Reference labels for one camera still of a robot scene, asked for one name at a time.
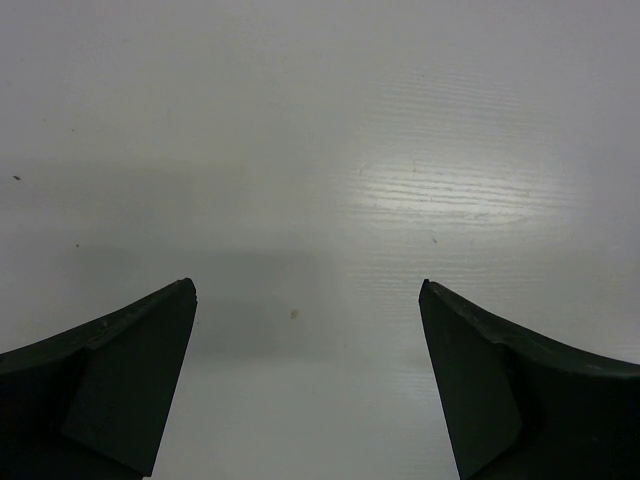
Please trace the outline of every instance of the white surface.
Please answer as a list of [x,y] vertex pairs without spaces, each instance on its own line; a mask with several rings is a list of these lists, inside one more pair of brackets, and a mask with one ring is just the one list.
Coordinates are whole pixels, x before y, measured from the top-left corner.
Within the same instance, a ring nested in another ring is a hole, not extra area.
[[0,350],[191,276],[155,479],[457,478],[424,277],[640,361],[639,8],[4,0]]

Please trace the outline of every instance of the black object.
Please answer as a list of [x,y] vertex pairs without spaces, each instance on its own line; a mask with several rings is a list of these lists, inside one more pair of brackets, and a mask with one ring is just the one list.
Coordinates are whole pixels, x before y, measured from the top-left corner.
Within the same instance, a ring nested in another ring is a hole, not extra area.
[[461,479],[640,478],[640,366],[551,340],[428,280],[420,310]]
[[150,476],[196,303],[181,280],[0,356],[0,479]]

